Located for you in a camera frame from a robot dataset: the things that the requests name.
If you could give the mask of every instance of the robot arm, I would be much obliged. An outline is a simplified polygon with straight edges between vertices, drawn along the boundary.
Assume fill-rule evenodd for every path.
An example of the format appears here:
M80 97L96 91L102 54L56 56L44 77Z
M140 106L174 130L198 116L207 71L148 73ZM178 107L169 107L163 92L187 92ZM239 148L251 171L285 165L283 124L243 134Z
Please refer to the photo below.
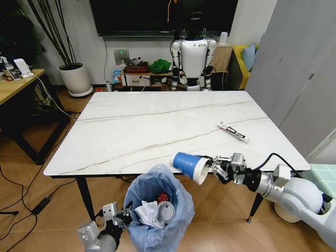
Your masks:
M217 42L213 38L206 38L208 44L208 51L206 53L205 68L204 68L204 85L210 90L211 89L211 72L213 67L210 65L212 58L217 47Z
M336 202L319 191L312 182L291 177L291 169L281 164L273 173L262 172L259 170L261 166L254 170L247 168L241 153L227 158L202 157L208 159L206 168L210 168L222 184L233 181L246 185L250 191L298 216L315 229L325 243L336 249Z
M119 246L122 231L132 222L130 202L118 212L117 203L103 206L98 216L104 217L104 230L99 232L96 222L91 221L81 226L77 233L85 246L85 252L113 252Z
M176 91L177 84L180 80L180 49L182 40L173 41L170 46L170 52L173 57L173 67L172 67L172 87L171 91Z

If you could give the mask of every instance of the blue cup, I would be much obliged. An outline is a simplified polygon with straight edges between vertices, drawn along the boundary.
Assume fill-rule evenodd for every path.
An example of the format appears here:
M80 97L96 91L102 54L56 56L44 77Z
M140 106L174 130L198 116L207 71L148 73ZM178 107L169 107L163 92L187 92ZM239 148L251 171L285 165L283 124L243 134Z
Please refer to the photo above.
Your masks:
M173 166L201 185L208 175L208 167L205 166L207 161L205 157L179 152L173 160Z

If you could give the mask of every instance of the cabinet door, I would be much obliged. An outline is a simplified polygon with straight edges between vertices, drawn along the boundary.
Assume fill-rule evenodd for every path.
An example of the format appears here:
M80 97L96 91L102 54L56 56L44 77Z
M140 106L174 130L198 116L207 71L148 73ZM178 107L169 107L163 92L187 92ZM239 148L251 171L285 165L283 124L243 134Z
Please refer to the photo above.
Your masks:
M278 1L246 91L280 126L334 41L336 1Z

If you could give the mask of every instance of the blue trash bag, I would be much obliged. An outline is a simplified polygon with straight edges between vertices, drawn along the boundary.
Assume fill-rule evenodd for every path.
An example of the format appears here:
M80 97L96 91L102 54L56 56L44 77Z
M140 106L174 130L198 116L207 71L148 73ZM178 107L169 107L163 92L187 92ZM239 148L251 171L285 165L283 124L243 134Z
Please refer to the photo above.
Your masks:
M134 209L142 205L141 201L156 201L163 192L175 208L172 222L162 229L143 225ZM137 177L127 190L124 207L130 201L133 201L133 222L128 226L128 233L137 251L176 251L195 211L191 195L171 170L159 164Z

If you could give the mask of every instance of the television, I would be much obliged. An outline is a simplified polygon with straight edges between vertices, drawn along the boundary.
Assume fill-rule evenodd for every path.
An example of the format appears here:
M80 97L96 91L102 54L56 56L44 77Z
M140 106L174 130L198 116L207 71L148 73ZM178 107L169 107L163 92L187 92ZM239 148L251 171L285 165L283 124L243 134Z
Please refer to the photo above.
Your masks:
M238 0L175 1L90 0L90 5L99 36L172 37L193 11L202 13L207 35L230 33Z

